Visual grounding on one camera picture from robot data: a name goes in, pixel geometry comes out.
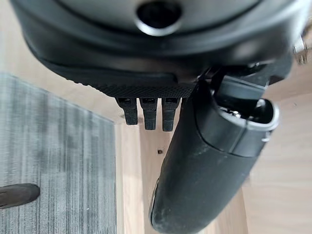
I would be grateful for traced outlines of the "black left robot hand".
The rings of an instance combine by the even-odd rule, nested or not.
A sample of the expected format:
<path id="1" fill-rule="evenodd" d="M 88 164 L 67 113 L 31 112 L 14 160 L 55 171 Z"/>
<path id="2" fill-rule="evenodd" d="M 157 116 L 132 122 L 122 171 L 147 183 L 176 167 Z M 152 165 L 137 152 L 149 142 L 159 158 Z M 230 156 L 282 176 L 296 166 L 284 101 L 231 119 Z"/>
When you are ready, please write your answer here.
<path id="1" fill-rule="evenodd" d="M 241 188 L 280 122 L 309 0 L 13 0 L 46 68 L 113 97 L 128 125 L 173 138 L 150 206 L 162 234 L 196 234 Z"/>

